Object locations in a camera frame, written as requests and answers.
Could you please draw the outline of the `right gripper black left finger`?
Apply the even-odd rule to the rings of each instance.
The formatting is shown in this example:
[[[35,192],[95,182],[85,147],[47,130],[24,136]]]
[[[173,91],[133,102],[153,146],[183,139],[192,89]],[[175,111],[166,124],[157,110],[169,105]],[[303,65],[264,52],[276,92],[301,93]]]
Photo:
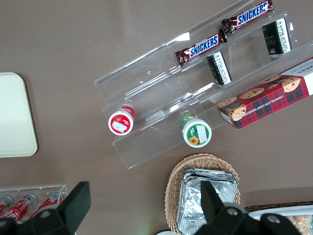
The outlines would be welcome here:
[[[17,226],[19,235],[73,235],[91,207],[89,182],[79,182],[56,206],[44,207]]]

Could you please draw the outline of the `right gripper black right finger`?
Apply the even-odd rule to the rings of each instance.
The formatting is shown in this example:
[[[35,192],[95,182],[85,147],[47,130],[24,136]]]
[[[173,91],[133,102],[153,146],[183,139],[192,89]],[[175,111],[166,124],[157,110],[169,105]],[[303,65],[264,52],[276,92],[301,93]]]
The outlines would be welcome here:
[[[259,235],[259,221],[238,204],[223,203],[209,181],[201,182],[201,207],[206,219],[197,235]]]

